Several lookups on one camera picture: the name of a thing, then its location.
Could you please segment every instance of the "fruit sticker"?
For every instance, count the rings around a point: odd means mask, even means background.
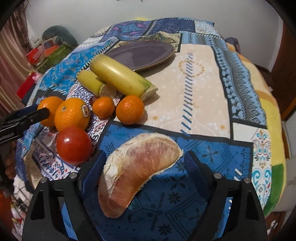
[[[82,113],[85,118],[89,116],[89,109],[85,104],[82,106]]]

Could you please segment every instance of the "red tomato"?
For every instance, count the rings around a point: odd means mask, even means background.
[[[57,136],[57,153],[68,164],[78,166],[88,161],[92,151],[89,135],[79,127],[68,127]]]

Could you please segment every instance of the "orange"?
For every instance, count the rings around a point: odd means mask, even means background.
[[[44,126],[47,126],[47,127],[53,127],[55,113],[56,113],[58,107],[60,106],[60,104],[63,102],[64,101],[62,99],[60,99],[59,97],[56,97],[56,96],[50,96],[50,97],[47,97],[44,100],[42,100],[39,103],[37,110],[46,107],[47,109],[49,109],[49,117],[45,120],[40,121],[40,123]]]
[[[117,118],[126,125],[137,123],[144,114],[143,101],[134,95],[124,97],[116,107]]]
[[[85,130],[89,124],[89,120],[89,109],[86,103],[78,98],[65,100],[58,107],[54,118],[55,126],[59,132],[72,126]]]
[[[92,108],[93,113],[100,119],[106,119],[110,117],[115,110],[113,100],[107,96],[98,98],[93,103]]]

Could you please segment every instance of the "curtain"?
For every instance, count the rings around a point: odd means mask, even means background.
[[[0,117],[24,107],[15,93],[33,69],[25,8],[22,3],[0,32]]]

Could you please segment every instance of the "plate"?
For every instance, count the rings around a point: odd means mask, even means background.
[[[121,45],[105,53],[105,55],[115,59],[133,71],[140,71],[166,61],[174,52],[174,47],[168,43],[157,40],[146,40]]]

